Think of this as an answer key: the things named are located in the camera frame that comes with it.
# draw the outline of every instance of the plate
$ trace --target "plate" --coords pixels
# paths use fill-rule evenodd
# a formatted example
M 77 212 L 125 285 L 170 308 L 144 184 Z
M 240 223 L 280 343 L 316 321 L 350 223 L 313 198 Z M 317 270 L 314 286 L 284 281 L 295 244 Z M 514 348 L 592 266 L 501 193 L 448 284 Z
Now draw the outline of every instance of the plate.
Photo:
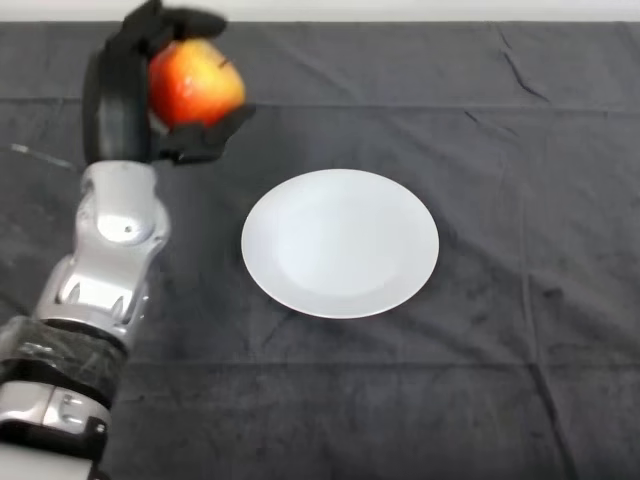
M 249 273 L 289 308 L 325 318 L 384 312 L 415 295 L 438 258 L 436 224 L 413 193 L 359 170 L 322 170 L 262 197 L 242 231 Z

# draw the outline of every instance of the white wall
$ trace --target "white wall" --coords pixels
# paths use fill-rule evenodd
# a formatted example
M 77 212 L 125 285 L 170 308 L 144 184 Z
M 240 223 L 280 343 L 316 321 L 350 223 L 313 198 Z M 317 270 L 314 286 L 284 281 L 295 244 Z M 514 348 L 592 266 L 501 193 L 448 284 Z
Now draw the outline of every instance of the white wall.
M 141 0 L 0 0 L 0 20 L 117 20 Z M 640 21 L 640 0 L 165 0 L 245 21 Z

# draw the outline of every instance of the apple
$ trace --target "apple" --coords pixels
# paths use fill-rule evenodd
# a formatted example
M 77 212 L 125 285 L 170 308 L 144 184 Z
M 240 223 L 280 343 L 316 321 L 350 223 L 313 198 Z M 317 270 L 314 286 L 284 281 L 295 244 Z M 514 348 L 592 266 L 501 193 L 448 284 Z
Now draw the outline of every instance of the apple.
M 245 101 L 242 77 L 227 58 L 202 39 L 174 42 L 149 66 L 153 112 L 169 128 L 212 125 Z

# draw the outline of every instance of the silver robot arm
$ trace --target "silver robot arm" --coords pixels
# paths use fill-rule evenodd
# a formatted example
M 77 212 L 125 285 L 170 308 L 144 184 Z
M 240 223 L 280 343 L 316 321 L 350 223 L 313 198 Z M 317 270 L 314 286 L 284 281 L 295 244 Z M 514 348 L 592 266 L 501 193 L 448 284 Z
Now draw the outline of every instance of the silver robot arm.
M 147 271 L 170 233 L 155 184 L 146 164 L 91 165 L 73 255 L 54 268 L 33 317 L 0 333 L 0 480 L 100 478 Z
M 85 72 L 82 136 L 90 166 L 75 251 L 54 268 L 34 314 L 0 329 L 0 480 L 103 478 L 96 466 L 144 318 L 145 278 L 169 238 L 149 164 L 215 161 L 254 113 L 244 105 L 211 126 L 153 131 L 149 62 L 172 41 L 220 35 L 226 20 L 148 0 L 120 27 Z

